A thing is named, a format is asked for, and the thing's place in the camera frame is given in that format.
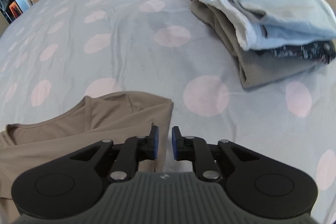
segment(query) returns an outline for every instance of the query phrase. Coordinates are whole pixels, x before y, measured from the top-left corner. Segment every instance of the bed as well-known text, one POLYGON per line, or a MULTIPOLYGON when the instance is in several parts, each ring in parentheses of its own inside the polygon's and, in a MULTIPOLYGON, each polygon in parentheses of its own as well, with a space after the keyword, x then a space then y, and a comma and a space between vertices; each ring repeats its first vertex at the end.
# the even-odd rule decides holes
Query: bed
MULTIPOLYGON (((0 127, 60 115, 84 95, 171 98, 171 126, 229 139, 310 174, 312 216, 336 218, 336 62, 244 90, 236 61, 190 0, 41 0, 0 39, 0 127)), ((166 171, 187 171, 167 147, 166 171)))

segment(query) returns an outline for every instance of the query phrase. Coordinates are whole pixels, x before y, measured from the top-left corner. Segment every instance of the metal screw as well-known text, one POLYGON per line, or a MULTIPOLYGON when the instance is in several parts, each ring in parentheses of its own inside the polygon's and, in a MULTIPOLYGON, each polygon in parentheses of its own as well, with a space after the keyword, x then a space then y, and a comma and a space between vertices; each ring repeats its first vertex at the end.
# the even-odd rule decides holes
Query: metal screw
POLYGON ((123 171, 114 171, 110 174, 110 177, 115 181, 122 181, 127 178, 127 174, 123 171))
POLYGON ((219 173, 217 171, 213 171, 213 170, 208 170, 203 172, 203 177, 208 179, 208 180, 215 180, 219 178, 219 173))

